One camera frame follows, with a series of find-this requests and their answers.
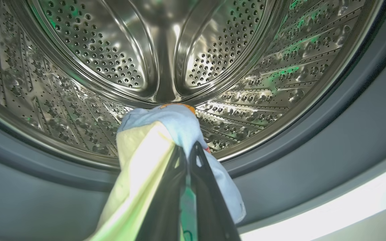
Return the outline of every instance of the blue fabric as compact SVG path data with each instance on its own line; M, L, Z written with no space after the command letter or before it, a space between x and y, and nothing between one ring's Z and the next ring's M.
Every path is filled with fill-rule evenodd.
M138 128L153 122L161 122L169 131L173 141L184 149L187 156L198 141L204 149L208 148L200 130L196 116L183 105L160 106L152 109L134 109L123 118L118 132ZM245 206L241 194L221 163L212 154L205 152L208 163L220 188L221 194L235 223L245 217Z

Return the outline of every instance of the yellow fabric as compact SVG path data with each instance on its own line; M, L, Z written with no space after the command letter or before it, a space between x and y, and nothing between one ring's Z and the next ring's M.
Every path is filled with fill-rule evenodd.
M122 172L88 241L135 240L174 147L160 122L117 134Z

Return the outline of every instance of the cloth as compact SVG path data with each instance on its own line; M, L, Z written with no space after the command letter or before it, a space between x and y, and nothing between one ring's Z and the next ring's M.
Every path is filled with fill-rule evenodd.
M206 150L199 122L184 105L167 105L127 113L117 133L122 172L110 193L96 232L87 240L133 241L145 217L175 145L189 156L198 141ZM230 215L246 215L241 194L225 168L205 152Z

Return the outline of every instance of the washing machine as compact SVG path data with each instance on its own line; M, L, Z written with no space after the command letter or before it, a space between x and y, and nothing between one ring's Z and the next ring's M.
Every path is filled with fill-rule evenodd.
M386 171L386 0L0 0L0 240L87 238L125 114L166 103L241 232L323 205Z

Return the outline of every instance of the metal surface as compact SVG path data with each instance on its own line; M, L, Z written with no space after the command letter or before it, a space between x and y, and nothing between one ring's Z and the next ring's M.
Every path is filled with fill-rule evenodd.
M364 3L0 1L0 122L69 159L117 168L127 111L185 102L226 160L331 87L381 1Z

